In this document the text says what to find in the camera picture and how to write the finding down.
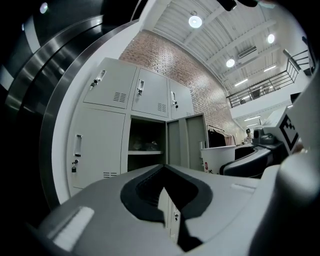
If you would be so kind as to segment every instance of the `hanging clothes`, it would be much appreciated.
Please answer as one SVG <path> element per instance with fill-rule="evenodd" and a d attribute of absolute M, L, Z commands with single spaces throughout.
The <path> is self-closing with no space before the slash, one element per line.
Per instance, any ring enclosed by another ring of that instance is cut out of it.
<path fill-rule="evenodd" d="M 208 139 L 210 148 L 226 146 L 225 136 L 215 130 L 208 130 Z"/>
<path fill-rule="evenodd" d="M 235 146 L 235 139 L 232 135 L 229 135 L 228 137 L 224 137 L 225 145 L 226 146 Z"/>

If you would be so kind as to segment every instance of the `sticker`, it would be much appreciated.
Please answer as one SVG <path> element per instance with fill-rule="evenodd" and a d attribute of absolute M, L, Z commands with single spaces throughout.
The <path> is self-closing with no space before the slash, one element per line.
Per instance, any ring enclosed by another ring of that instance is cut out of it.
<path fill-rule="evenodd" d="M 292 125 L 291 120 L 287 115 L 285 115 L 279 128 L 285 138 L 285 142 L 288 145 L 289 150 L 292 151 L 294 145 L 296 144 L 299 138 L 299 135 L 296 131 L 296 128 Z"/>

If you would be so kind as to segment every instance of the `person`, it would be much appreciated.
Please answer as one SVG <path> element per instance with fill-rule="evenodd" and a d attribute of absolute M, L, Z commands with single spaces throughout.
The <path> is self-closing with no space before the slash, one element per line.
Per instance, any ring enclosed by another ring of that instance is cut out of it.
<path fill-rule="evenodd" d="M 245 132 L 246 132 L 246 137 L 244 138 L 244 144 L 248 144 L 248 143 L 252 143 L 252 138 L 251 138 L 251 131 L 250 131 L 250 129 L 248 128 L 248 129 L 246 129 L 245 130 Z"/>

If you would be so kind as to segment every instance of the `locker handle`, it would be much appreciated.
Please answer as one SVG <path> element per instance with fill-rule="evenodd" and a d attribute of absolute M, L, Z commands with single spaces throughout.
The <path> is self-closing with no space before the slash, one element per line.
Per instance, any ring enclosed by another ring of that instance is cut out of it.
<path fill-rule="evenodd" d="M 83 137 L 84 136 L 80 134 L 75 136 L 73 155 L 78 158 L 81 157 L 81 142 Z"/>
<path fill-rule="evenodd" d="M 99 75 L 96 77 L 95 80 L 97 80 L 98 82 L 102 81 L 102 79 L 104 78 L 105 74 L 106 74 L 106 71 L 105 70 L 101 70 Z"/>
<path fill-rule="evenodd" d="M 173 105 L 177 105 L 178 102 L 177 102 L 177 96 L 176 96 L 176 93 L 175 92 L 171 92 L 171 95 L 172 95 L 172 101 L 173 101 Z"/>
<path fill-rule="evenodd" d="M 139 79 L 140 80 L 140 85 L 139 85 L 139 87 L 137 88 L 137 90 L 138 90 L 138 94 L 140 95 L 140 96 L 142 96 L 142 92 L 144 91 L 144 88 L 145 88 L 145 81 L 143 81 L 143 80 L 141 80 L 141 79 Z"/>

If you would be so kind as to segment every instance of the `air conditioner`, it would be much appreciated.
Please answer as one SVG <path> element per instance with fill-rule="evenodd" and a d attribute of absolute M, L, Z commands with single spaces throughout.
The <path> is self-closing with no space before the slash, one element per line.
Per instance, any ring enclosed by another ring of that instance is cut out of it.
<path fill-rule="evenodd" d="M 258 56 L 258 50 L 257 47 L 253 46 L 238 55 L 238 62 L 243 64 L 256 56 Z"/>

